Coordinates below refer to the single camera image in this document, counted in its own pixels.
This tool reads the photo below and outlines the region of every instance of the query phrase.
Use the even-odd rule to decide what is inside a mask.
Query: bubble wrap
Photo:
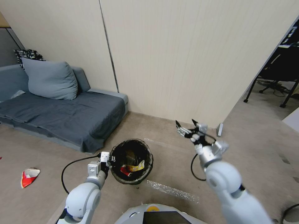
[[[190,193],[187,193],[185,191],[182,190],[178,190],[166,185],[162,185],[159,184],[157,182],[151,181],[151,180],[144,180],[144,182],[146,181],[146,184],[156,190],[159,190],[163,193],[166,193],[168,195],[172,195],[178,198],[182,198],[185,199],[187,201],[192,201],[195,202],[196,204],[199,204],[199,197]]]

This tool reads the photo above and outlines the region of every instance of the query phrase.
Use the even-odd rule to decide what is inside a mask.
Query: sofa
[[[71,67],[78,83],[73,100],[49,99],[28,90],[19,65],[0,68],[0,123],[87,153],[104,141],[128,112],[125,94],[90,88],[82,68]]]

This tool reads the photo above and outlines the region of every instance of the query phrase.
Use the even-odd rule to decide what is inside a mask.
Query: trash can
[[[111,173],[122,184],[140,184],[153,168],[153,154],[148,145],[140,139],[131,138],[122,141],[113,147],[110,155],[115,158],[110,169]],[[137,171],[131,172],[125,170],[125,167],[130,167],[131,170],[135,167]]]

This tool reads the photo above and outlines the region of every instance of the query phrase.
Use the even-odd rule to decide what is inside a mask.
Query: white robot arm
[[[88,164],[88,177],[66,198],[65,209],[57,224],[89,224],[101,199],[101,189],[108,175],[109,152],[101,152],[99,161]]]
[[[272,224],[260,202],[242,185],[242,177],[238,170],[233,165],[221,161],[228,144],[216,139],[214,143],[208,143],[205,140],[207,125],[192,121],[195,128],[190,130],[181,127],[176,121],[177,132],[194,143],[201,167],[206,174],[206,181],[217,194],[227,223]]]

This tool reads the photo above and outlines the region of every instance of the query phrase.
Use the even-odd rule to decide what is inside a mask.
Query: floor
[[[281,122],[299,101],[290,99],[286,108],[280,108],[282,98],[271,90],[259,94],[261,88],[256,85],[248,103],[239,100],[224,122],[221,139],[230,145],[224,160],[238,168],[244,186],[278,219],[283,208],[299,201],[299,133]],[[128,208],[141,203],[163,203],[207,223],[225,223],[215,194],[206,183],[193,178],[190,162],[194,148],[176,133],[174,121],[128,113],[102,150],[110,151],[126,138],[140,138],[149,145],[154,168],[148,180],[186,194],[168,195],[147,182],[122,185],[110,173],[92,223],[114,223]],[[66,198],[61,171],[67,163],[88,155],[0,124],[0,156],[0,223],[35,224],[54,223]],[[90,161],[66,170],[67,189],[85,180]],[[194,164],[195,173],[200,176],[198,163]],[[21,173],[29,167],[39,168],[41,173],[33,184],[21,189]]]

